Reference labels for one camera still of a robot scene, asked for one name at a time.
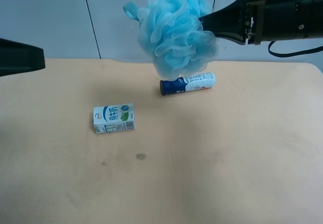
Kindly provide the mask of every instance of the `wooden table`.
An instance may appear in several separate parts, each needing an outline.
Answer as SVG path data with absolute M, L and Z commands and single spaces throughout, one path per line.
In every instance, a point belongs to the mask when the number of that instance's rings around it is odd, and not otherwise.
M 0 78 L 0 223 L 323 220 L 323 75 L 210 63 L 212 89 L 161 96 L 151 64 L 48 59 Z M 92 110 L 134 103 L 136 130 Z

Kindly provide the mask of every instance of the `black object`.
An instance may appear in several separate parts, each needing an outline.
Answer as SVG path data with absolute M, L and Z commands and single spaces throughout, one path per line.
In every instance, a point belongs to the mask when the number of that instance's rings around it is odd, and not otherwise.
M 200 19 L 203 29 L 240 45 L 323 37 L 323 0 L 236 0 Z M 318 47 L 277 57 L 314 53 Z
M 0 38 L 0 77 L 44 68 L 43 49 Z

